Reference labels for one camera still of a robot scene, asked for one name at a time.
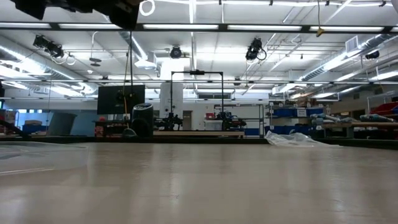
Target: blue container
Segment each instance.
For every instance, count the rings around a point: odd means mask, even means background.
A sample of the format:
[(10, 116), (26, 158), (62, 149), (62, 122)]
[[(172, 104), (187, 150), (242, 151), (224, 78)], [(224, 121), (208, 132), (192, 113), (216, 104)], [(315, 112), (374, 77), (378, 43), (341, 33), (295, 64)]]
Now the blue container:
[(290, 116), (293, 116), (293, 112), (294, 112), (293, 109), (285, 109), (285, 108), (276, 109), (276, 110), (274, 110), (274, 116), (278, 116), (281, 118), (290, 117)]
[(323, 108), (307, 109), (307, 116), (311, 116), (311, 114), (321, 114), (321, 113), (323, 113)]
[(46, 131), (47, 127), (42, 125), (25, 124), (22, 126), (22, 131), (26, 134), (32, 134), (37, 131)]

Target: door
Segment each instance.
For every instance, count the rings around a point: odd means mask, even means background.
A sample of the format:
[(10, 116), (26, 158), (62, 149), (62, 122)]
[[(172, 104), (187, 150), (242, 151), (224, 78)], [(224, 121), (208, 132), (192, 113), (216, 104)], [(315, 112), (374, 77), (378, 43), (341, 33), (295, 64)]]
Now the door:
[(192, 111), (183, 112), (182, 129), (185, 131), (192, 130)]

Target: black monitor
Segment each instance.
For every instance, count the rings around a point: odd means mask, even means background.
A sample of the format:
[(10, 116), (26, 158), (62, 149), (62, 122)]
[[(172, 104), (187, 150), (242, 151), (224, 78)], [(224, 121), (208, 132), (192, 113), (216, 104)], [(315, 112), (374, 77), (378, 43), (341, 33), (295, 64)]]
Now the black monitor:
[[(101, 86), (98, 88), (97, 114), (124, 114), (123, 86)], [(139, 103), (145, 103), (145, 85), (124, 87), (127, 113)]]

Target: plastic bag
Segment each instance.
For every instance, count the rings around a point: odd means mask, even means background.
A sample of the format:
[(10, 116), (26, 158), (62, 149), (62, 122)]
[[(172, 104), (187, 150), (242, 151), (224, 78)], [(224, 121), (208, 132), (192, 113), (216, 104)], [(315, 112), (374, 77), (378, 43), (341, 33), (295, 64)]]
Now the plastic bag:
[(288, 146), (288, 147), (340, 147), (339, 145), (325, 144), (313, 140), (302, 133), (293, 133), (290, 135), (275, 134), (268, 131), (266, 140), (275, 146)]

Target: floor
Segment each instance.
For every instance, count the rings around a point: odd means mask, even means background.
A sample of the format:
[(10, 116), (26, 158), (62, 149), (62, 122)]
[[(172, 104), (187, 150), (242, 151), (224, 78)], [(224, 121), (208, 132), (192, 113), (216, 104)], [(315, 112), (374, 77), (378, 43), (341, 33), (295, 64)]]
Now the floor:
[(0, 176), (0, 223), (398, 223), (398, 151), (85, 145), (87, 168)]

